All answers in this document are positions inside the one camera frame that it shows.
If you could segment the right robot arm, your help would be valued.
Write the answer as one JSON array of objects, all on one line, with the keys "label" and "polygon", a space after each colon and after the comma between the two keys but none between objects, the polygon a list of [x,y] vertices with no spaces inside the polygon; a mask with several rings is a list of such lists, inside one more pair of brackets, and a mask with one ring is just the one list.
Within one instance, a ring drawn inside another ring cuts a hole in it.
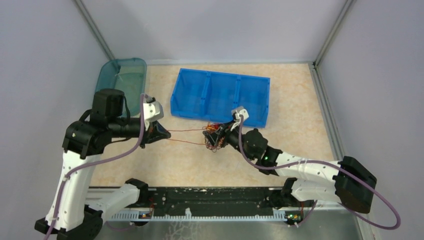
[{"label": "right robot arm", "polygon": [[244,153],[265,175],[286,177],[281,199],[287,206],[319,200],[336,202],[357,213],[371,210],[377,178],[358,160],[344,156],[339,161],[321,161],[293,155],[268,145],[258,129],[240,133],[234,122],[218,123],[204,130],[212,148],[231,146]]}]

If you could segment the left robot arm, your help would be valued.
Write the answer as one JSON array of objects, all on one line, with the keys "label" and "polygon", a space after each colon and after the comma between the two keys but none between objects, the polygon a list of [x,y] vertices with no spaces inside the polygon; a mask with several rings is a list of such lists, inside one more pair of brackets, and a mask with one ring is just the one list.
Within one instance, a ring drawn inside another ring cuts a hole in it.
[{"label": "left robot arm", "polygon": [[121,153],[102,159],[105,148],[119,138],[136,138],[136,148],[144,148],[171,133],[161,124],[164,110],[160,102],[146,94],[139,96],[139,117],[129,114],[123,91],[106,88],[94,94],[92,106],[69,125],[62,143],[62,167],[57,190],[48,214],[35,222],[45,239],[92,240],[103,225],[127,206],[150,203],[147,183],[131,178],[114,192],[88,204],[86,198],[96,166],[126,156]]}]

